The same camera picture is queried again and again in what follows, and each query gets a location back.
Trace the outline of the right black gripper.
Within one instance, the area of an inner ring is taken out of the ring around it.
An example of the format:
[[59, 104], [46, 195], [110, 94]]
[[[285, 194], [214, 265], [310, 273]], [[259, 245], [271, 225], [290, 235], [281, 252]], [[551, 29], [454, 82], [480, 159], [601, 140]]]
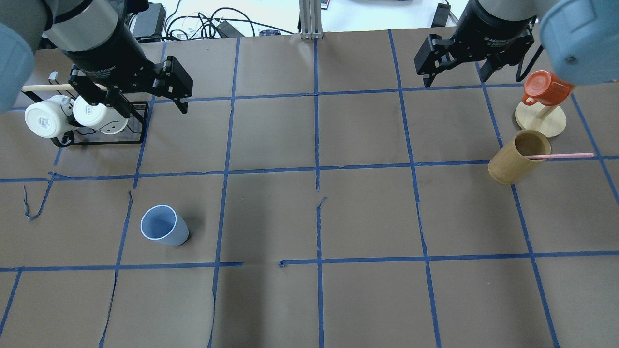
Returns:
[[535, 15], [517, 20], [497, 17], [481, 2], [467, 3], [451, 38], [429, 34], [414, 57], [416, 74], [429, 88], [436, 76], [457, 63], [486, 60], [479, 70], [481, 82], [505, 65], [520, 63], [530, 48]]

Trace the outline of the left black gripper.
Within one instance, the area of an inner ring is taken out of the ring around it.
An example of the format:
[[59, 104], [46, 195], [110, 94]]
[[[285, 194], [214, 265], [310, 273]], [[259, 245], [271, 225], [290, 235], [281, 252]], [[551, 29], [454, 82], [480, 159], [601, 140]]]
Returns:
[[99, 46], [85, 51], [68, 51], [77, 66], [71, 68], [69, 84], [90, 105], [103, 104], [106, 92], [96, 84], [122, 93], [146, 92], [171, 100], [183, 114], [188, 113], [194, 81], [176, 57], [150, 61], [128, 27], [117, 22], [111, 36]]

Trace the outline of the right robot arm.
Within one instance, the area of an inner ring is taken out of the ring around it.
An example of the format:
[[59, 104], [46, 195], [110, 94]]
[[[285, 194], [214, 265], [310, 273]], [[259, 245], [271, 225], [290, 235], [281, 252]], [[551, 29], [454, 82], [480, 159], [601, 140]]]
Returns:
[[616, 0], [470, 0], [449, 38], [428, 35], [416, 53], [416, 73], [430, 87], [439, 73], [482, 61], [482, 82], [504, 66], [518, 66], [522, 81], [532, 65], [522, 62], [538, 30], [553, 72], [573, 85], [616, 80], [619, 74], [619, 5]]

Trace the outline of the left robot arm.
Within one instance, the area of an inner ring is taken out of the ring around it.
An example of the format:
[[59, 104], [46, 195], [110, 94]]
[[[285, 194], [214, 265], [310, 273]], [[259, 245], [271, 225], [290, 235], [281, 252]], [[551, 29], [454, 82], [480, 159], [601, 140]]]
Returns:
[[192, 77], [176, 57], [150, 61], [107, 0], [3, 0], [0, 17], [3, 113], [31, 77], [43, 37], [73, 62], [69, 84], [88, 104], [130, 117], [134, 109], [125, 94], [143, 92], [188, 112]]

